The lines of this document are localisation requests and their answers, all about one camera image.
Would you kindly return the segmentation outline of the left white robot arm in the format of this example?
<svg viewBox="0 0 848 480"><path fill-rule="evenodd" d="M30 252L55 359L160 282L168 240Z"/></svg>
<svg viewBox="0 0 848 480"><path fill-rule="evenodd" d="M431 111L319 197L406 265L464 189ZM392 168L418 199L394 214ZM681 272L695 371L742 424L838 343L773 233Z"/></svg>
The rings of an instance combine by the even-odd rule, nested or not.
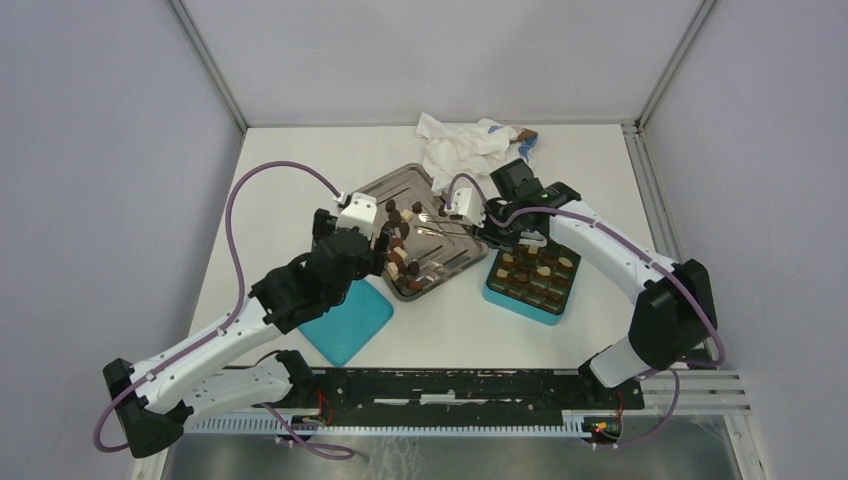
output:
<svg viewBox="0 0 848 480"><path fill-rule="evenodd" d="M255 367L231 370L241 355L342 308L351 287L382 272L389 237L370 198L336 215L316 211L310 251L239 286L234 309L194 335L146 360L117 358L102 370L111 402L95 427L103 453L127 450L136 459L175 443L189 426L254 404L306 405L314 394L297 352L281 352Z"/></svg>

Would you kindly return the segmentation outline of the steel tongs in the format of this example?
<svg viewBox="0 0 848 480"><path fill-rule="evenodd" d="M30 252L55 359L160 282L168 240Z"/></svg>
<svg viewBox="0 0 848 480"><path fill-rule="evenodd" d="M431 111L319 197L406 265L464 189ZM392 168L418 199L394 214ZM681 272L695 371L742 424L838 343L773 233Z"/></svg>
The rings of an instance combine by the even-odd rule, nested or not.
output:
<svg viewBox="0 0 848 480"><path fill-rule="evenodd" d="M420 234L467 237L501 250L511 250L518 246L542 248L548 245L548 239L534 231L510 233L498 227L486 229L463 220L425 213L418 214L417 218L419 223L415 231Z"/></svg>

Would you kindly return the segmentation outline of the teal chocolate box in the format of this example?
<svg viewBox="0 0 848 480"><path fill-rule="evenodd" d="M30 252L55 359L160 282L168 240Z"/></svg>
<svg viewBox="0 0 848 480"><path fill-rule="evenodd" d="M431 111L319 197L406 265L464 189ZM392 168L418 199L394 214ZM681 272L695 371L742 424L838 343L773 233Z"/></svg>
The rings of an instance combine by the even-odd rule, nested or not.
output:
<svg viewBox="0 0 848 480"><path fill-rule="evenodd" d="M573 269L558 263L569 258ZM558 324L565 315L581 257L556 242L539 248L536 255L528 247L519 246L507 252L499 250L483 284L482 297L487 302L547 326ZM541 277L536 269L548 266L549 277Z"/></svg>

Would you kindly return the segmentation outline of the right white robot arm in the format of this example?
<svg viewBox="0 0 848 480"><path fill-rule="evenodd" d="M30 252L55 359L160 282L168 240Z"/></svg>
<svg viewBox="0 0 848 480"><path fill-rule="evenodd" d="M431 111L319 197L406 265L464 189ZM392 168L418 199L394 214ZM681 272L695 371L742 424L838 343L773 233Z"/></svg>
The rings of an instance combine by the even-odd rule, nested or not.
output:
<svg viewBox="0 0 848 480"><path fill-rule="evenodd" d="M602 408L618 386L637 376L654 374L686 361L706 340L724 359L711 282L706 267L651 251L601 218L571 187L548 186L531 167L516 159L495 170L498 192L487 198L477 183L451 185L446 210L470 225L473 238L502 251L520 245L565 246L612 281L634 310L627 333L590 357L580 368L580 400Z"/></svg>

